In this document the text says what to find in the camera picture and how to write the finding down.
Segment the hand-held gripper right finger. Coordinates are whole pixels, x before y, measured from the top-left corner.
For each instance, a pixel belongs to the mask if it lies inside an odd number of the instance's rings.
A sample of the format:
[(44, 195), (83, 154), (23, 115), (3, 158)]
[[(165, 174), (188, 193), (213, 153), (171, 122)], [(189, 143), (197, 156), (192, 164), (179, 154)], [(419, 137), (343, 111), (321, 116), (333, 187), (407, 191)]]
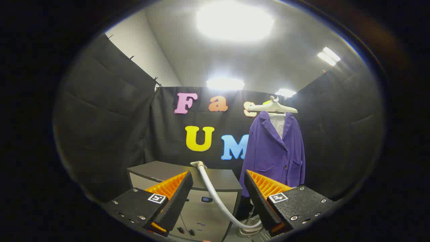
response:
[(299, 230), (323, 217), (335, 202), (306, 187), (291, 188), (246, 170), (244, 185), (270, 236)]

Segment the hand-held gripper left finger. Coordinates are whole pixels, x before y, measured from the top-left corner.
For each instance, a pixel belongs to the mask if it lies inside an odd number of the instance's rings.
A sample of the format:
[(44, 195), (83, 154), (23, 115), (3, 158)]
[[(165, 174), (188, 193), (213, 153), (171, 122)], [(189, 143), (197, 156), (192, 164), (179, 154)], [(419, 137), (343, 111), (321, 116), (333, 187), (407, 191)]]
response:
[(144, 190), (131, 188), (101, 207), (134, 230), (167, 237), (175, 228), (192, 186), (192, 174), (186, 171)]

